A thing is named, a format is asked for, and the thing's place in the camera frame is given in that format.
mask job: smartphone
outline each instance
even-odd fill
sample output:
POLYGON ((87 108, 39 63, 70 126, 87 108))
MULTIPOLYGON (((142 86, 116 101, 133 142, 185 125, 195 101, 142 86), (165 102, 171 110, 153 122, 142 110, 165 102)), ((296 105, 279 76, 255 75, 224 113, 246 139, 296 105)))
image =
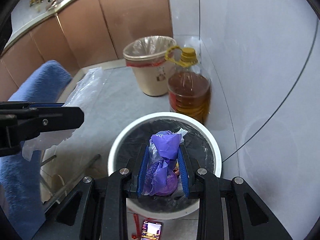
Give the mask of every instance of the smartphone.
POLYGON ((141 230, 141 240, 159 240, 162 224, 155 221, 144 220, 141 230))

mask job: purple lid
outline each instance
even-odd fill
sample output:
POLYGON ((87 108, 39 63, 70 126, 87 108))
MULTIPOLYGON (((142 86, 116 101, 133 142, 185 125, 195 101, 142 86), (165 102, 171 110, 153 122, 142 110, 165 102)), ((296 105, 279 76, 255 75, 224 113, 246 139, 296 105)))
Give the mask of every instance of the purple lid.
POLYGON ((157 196, 167 196, 175 192, 178 187, 178 177, 174 172, 171 172, 171 175, 167 177, 167 185, 161 190, 159 190, 157 196))

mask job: plastic bottle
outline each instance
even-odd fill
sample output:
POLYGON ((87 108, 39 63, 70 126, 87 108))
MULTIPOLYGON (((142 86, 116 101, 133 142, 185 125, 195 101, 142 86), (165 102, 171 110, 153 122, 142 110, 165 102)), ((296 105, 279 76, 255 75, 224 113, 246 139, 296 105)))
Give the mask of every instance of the plastic bottle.
POLYGON ((165 58, 176 64, 168 79, 170 111, 185 114, 204 124, 209 113, 211 81, 198 63, 196 51, 174 46, 167 50, 165 58), (174 49, 182 51, 179 62, 168 56, 174 49))

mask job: blue cloth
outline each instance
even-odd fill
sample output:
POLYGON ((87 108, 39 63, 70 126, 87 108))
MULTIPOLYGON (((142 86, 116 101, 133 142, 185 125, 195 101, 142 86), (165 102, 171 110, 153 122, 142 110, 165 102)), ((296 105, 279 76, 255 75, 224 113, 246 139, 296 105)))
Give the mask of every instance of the blue cloth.
MULTIPOLYGON (((34 71, 9 101, 54 103, 70 80, 71 75, 50 60, 34 71)), ((9 221, 23 240, 30 240, 45 221, 39 187, 40 153, 35 151, 30 162, 22 152, 0 158, 0 182, 9 203, 9 221)))

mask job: yellow bottle cap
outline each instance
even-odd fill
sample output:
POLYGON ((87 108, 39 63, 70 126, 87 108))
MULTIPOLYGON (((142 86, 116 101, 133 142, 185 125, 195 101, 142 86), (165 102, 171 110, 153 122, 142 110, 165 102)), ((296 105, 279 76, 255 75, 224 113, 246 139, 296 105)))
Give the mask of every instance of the yellow bottle cap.
POLYGON ((191 63, 192 65, 198 63, 196 50, 194 48, 183 48, 180 61, 191 63))

